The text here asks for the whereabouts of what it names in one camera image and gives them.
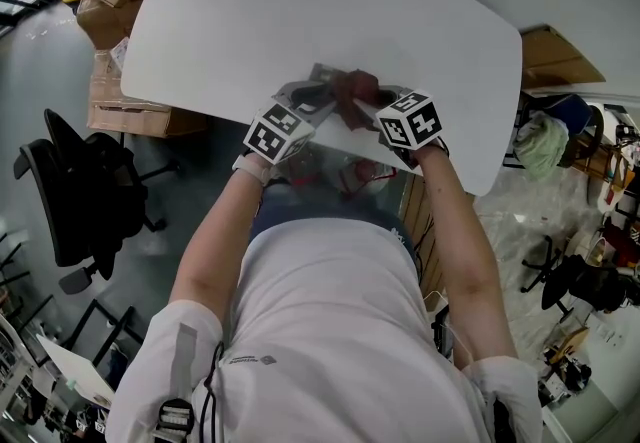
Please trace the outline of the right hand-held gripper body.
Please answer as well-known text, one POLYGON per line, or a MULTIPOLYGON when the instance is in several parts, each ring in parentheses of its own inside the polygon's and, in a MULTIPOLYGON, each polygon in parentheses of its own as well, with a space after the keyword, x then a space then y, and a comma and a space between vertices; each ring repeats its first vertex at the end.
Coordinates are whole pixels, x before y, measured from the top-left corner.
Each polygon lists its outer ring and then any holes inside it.
POLYGON ((414 157, 425 146, 446 151, 441 137, 443 127, 433 97, 424 90, 402 94, 375 114, 381 132, 381 143, 389 148, 409 169, 419 163, 414 157))

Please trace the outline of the large taped cardboard box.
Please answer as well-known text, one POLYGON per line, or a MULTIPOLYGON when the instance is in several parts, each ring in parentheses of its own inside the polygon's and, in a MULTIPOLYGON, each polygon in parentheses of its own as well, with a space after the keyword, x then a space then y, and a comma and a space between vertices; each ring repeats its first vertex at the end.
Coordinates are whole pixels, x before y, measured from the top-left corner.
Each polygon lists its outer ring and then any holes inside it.
POLYGON ((207 129, 206 115, 127 97, 120 81, 121 72, 110 53, 96 51, 89 85, 89 128, 163 139, 207 129))

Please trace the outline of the white board panel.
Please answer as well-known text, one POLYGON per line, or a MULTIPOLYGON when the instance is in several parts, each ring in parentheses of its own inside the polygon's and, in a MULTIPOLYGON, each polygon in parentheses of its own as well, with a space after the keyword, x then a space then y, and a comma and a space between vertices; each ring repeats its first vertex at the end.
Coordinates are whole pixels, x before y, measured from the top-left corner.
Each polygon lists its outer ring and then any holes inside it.
POLYGON ((102 408, 110 409, 114 399, 114 390, 98 373, 96 367, 87 358, 77 355, 53 341, 36 336, 48 357, 64 376, 70 389, 81 397, 102 408))

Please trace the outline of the plain brown cardboard box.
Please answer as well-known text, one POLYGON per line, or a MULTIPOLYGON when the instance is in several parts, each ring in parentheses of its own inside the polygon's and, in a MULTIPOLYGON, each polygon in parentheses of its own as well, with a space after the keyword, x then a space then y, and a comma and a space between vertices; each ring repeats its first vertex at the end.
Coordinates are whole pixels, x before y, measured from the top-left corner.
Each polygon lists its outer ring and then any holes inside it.
POLYGON ((130 36, 140 5, 140 1, 129 1, 111 7, 101 0, 81 0, 76 21, 96 50, 109 50, 130 36))

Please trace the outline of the person's left forearm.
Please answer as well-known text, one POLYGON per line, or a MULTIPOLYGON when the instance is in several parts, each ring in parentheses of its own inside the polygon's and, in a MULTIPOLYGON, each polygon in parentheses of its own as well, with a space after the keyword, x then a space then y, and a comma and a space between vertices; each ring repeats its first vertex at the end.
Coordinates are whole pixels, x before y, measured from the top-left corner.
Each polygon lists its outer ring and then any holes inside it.
POLYGON ((263 190, 261 181, 249 172, 232 173, 185 249, 171 303, 193 301, 225 321, 263 190))

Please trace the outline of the black swivel chair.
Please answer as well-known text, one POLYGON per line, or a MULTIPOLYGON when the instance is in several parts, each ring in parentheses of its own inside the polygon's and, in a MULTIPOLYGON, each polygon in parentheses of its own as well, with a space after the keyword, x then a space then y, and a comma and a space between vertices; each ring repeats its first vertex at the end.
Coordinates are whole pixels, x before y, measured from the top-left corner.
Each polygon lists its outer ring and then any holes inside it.
POLYGON ((571 296, 589 304, 595 311, 613 313, 625 304, 640 308, 640 279, 623 273, 619 268, 590 265, 579 254, 567 254, 553 244, 549 235, 544 236, 545 258, 541 264, 523 259, 521 264, 537 272, 528 286, 520 288, 529 293, 538 284, 543 285, 540 306, 543 311, 557 307, 562 313, 561 322, 573 312, 563 303, 571 296))

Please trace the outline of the blue chair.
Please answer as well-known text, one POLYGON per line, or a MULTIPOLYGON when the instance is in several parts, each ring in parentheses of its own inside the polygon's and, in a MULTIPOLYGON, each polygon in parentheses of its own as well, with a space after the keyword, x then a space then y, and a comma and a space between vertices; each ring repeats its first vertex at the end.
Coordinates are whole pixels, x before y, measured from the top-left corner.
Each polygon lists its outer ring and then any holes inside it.
POLYGON ((518 130, 529 119, 529 114, 533 111, 543 111, 564 122, 568 128, 569 141, 562 159, 555 169, 574 168, 592 177, 598 177, 602 174, 602 167, 594 158, 602 143, 604 118, 599 109, 587 104, 577 94, 533 97, 522 93, 516 113, 512 141, 502 163, 504 167, 525 170, 514 154, 513 141, 518 130))

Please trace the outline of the green cloth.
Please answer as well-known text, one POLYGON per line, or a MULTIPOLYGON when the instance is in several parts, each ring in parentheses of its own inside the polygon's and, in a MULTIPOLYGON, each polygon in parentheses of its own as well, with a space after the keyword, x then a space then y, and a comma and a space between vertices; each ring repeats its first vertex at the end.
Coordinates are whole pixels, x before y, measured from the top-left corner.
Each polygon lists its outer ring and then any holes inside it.
POLYGON ((533 111, 518 130, 513 150, 529 177, 540 181, 558 166, 568 141, 564 122, 543 111, 533 111))

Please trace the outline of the black mesh office chair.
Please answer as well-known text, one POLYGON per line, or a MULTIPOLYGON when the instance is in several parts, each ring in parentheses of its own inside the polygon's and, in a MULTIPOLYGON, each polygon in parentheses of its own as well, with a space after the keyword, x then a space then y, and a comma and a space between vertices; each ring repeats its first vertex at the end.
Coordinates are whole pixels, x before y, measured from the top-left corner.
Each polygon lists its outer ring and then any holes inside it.
POLYGON ((164 173, 178 172, 180 164, 139 174, 134 154, 122 138, 94 132, 83 139, 56 112, 44 111, 49 132, 19 148, 13 164, 16 179, 31 173, 47 218, 55 262, 79 268, 59 280, 64 293, 86 290, 92 276, 111 278, 116 254, 125 239, 142 228, 166 228, 146 214, 148 189, 144 182, 164 173))

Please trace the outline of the person's right forearm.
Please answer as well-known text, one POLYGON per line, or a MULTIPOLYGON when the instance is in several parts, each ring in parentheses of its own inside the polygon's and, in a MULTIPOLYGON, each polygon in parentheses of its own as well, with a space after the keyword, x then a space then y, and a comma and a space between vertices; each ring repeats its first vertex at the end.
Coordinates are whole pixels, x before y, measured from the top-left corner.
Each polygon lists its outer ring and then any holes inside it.
POLYGON ((444 150, 427 145, 414 153, 434 220, 435 244, 456 335, 454 363, 517 356, 504 307, 494 252, 444 150))

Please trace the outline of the white labelled packet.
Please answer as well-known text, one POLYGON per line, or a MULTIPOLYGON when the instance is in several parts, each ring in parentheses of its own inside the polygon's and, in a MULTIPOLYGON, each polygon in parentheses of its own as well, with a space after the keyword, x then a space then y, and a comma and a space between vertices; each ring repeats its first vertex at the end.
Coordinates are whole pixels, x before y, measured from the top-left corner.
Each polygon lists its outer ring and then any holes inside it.
POLYGON ((122 72, 124 69, 128 45, 129 38, 125 36, 115 47, 113 47, 109 51, 112 61, 120 72, 122 72))

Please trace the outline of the red cloth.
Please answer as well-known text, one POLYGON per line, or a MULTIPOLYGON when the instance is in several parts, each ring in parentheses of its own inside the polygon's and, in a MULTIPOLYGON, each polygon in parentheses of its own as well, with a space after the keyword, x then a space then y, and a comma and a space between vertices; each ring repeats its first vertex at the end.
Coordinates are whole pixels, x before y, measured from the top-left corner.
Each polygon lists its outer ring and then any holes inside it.
POLYGON ((384 97, 374 75, 361 70, 337 73, 331 81, 331 90, 337 101, 336 111, 350 131, 375 130, 373 119, 355 103, 360 100, 375 109, 384 106, 384 97))

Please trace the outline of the white wrist band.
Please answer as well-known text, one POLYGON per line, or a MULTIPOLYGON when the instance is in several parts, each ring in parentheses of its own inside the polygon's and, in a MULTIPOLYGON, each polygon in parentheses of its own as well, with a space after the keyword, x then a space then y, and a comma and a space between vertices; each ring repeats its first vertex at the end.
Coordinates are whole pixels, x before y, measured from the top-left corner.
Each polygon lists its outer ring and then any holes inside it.
POLYGON ((257 153, 239 155, 232 165, 233 171, 244 171, 266 187, 273 178, 273 165, 257 153))

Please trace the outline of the flat cardboard sheet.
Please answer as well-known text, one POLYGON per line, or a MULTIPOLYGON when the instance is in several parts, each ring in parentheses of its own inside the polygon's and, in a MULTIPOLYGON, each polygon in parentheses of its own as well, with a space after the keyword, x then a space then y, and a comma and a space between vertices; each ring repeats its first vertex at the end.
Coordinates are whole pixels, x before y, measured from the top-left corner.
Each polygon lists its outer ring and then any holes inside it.
POLYGON ((563 35, 543 25, 521 34, 521 88, 603 83, 603 74, 563 35))

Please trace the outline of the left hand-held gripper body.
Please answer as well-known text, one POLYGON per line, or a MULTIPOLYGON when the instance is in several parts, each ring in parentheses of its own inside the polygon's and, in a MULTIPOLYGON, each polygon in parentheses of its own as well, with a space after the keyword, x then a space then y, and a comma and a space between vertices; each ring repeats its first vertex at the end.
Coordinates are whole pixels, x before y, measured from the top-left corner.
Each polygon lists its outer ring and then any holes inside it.
POLYGON ((277 165, 299 153, 314 134, 311 124, 271 100, 254 116, 243 143, 271 165, 277 165))

